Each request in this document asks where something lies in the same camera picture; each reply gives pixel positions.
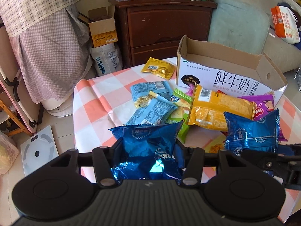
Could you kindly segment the pink folding table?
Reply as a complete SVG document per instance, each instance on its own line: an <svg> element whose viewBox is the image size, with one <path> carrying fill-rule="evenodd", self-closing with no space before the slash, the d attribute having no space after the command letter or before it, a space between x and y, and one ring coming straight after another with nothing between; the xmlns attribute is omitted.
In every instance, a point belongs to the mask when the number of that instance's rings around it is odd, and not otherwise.
<svg viewBox="0 0 301 226"><path fill-rule="evenodd" d="M1 101L14 106L16 115L21 118L22 130L28 135L37 130L40 105L32 101L24 83L24 79L12 50L10 39L4 26L1 27Z"/></svg>

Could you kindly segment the purple checkered fabric cover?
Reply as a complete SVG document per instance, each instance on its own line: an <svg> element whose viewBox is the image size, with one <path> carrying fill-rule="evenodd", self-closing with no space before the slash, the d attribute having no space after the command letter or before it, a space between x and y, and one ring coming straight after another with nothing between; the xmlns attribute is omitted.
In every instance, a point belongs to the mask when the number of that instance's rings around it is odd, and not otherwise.
<svg viewBox="0 0 301 226"><path fill-rule="evenodd" d="M1 19L34 103L68 97L91 66L75 0L1 0Z"/></svg>

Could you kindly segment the purple snack bag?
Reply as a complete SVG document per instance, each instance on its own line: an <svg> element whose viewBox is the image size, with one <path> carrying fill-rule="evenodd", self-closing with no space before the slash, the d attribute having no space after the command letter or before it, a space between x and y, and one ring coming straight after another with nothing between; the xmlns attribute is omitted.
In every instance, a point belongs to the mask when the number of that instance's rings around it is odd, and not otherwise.
<svg viewBox="0 0 301 226"><path fill-rule="evenodd" d="M255 106L254 121L258 121L274 110L274 97L272 94L240 96Z"/></svg>

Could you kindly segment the light blue snack packet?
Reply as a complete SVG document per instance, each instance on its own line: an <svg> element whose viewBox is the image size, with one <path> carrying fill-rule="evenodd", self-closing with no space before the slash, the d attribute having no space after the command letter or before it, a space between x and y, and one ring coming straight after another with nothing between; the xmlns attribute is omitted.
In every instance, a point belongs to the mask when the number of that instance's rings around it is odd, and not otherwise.
<svg viewBox="0 0 301 226"><path fill-rule="evenodd" d="M167 81L155 81L137 83L130 87L133 101L136 102L139 98L147 96L150 91L168 99L171 97L173 90Z"/></svg>
<svg viewBox="0 0 301 226"><path fill-rule="evenodd" d="M147 96L138 99L138 108L126 125L164 124L178 107L165 97L150 91Z"/></svg>

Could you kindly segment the large yellow snack bag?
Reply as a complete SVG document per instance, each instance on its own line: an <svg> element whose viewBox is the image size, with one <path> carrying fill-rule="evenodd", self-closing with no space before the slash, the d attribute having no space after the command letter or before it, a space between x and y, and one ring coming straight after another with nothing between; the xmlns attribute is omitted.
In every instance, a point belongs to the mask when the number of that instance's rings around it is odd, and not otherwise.
<svg viewBox="0 0 301 226"><path fill-rule="evenodd" d="M208 90L199 84L194 86L187 125L227 132L225 112L253 120L255 106L245 99Z"/></svg>

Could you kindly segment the dark blue foil snack bag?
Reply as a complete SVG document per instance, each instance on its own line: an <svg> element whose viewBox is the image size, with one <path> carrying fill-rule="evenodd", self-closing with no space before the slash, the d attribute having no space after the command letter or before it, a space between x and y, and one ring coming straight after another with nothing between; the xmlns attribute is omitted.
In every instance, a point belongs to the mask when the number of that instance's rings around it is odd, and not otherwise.
<svg viewBox="0 0 301 226"><path fill-rule="evenodd" d="M113 136L122 139L120 161L111 168L114 178L118 181L181 180L182 170L173 158L181 125L176 122L111 128Z"/></svg>

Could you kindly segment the small yellow snack packet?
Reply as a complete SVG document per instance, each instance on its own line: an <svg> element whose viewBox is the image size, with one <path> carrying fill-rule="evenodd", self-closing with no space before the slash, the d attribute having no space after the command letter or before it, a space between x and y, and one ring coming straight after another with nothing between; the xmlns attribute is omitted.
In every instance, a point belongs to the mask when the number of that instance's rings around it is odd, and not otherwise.
<svg viewBox="0 0 301 226"><path fill-rule="evenodd" d="M159 59L154 59L150 57L144 67L142 68L142 73L151 73L155 76L163 78L165 80L170 80L176 70L176 66Z"/></svg>

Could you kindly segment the green snack packet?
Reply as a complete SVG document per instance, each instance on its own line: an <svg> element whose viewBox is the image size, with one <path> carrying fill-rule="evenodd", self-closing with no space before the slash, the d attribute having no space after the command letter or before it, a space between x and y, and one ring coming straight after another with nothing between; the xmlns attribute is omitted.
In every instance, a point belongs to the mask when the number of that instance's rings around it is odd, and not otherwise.
<svg viewBox="0 0 301 226"><path fill-rule="evenodd" d="M187 125L189 119L189 111L192 104L192 97L176 88L173 91L170 101L177 106L177 109L169 115L166 124L174 124L183 121L183 124L178 132L178 140L185 143L190 126Z"/></svg>

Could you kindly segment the white fan base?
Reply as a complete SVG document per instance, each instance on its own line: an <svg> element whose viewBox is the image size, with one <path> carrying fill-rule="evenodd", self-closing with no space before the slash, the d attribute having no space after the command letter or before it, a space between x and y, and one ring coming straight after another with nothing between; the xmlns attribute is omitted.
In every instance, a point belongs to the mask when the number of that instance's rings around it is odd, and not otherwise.
<svg viewBox="0 0 301 226"><path fill-rule="evenodd" d="M47 113L54 117L68 117L73 115L73 99L74 94L65 97L61 100L56 100L55 98L46 99L41 102Z"/></svg>

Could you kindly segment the light green sofa cushion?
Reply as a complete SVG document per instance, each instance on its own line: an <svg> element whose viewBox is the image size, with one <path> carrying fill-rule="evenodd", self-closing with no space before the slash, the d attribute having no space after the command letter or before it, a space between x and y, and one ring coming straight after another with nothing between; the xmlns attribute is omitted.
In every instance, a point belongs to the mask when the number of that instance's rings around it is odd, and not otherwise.
<svg viewBox="0 0 301 226"><path fill-rule="evenodd" d="M240 0L211 0L212 12L208 41L246 53L262 53L270 22L268 15Z"/></svg>

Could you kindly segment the translucent plastic bag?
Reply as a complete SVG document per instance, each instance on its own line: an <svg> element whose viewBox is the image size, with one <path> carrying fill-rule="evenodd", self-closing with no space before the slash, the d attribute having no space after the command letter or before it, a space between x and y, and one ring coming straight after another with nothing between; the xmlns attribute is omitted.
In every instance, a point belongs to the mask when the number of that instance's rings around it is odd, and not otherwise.
<svg viewBox="0 0 301 226"><path fill-rule="evenodd" d="M15 142L6 134L1 132L0 136L0 175L9 171L12 167L19 150Z"/></svg>

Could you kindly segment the wooden rack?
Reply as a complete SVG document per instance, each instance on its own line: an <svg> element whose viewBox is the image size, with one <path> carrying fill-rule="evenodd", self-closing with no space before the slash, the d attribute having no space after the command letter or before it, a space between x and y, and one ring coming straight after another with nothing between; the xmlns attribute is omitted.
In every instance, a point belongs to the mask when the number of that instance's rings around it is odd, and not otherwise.
<svg viewBox="0 0 301 226"><path fill-rule="evenodd" d="M16 134L27 132L19 113L12 104L8 94L1 86L1 132L12 137Z"/></svg>

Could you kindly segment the white printed plastic bag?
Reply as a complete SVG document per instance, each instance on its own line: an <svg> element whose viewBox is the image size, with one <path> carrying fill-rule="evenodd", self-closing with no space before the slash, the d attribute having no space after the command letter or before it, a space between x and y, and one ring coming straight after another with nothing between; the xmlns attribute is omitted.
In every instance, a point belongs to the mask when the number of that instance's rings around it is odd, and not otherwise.
<svg viewBox="0 0 301 226"><path fill-rule="evenodd" d="M98 76L122 70L121 53L117 45L109 43L91 49L94 67Z"/></svg>

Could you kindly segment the small open cardboard box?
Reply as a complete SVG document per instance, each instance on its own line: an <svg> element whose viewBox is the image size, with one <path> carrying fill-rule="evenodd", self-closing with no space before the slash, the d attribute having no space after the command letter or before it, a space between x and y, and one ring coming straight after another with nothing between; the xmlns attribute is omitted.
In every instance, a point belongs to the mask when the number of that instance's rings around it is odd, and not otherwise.
<svg viewBox="0 0 301 226"><path fill-rule="evenodd" d="M115 6L110 5L88 11L88 16L79 12L78 19L89 26L93 47L101 47L118 41L115 26Z"/></svg>

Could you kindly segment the orange white shopping bag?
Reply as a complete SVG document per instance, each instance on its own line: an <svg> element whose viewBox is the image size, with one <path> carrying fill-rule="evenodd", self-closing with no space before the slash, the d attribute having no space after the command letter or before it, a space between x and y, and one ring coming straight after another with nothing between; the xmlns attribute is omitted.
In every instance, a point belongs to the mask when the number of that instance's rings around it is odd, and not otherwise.
<svg viewBox="0 0 301 226"><path fill-rule="evenodd" d="M276 35L289 44L300 43L297 17L285 6L275 6L270 9Z"/></svg>

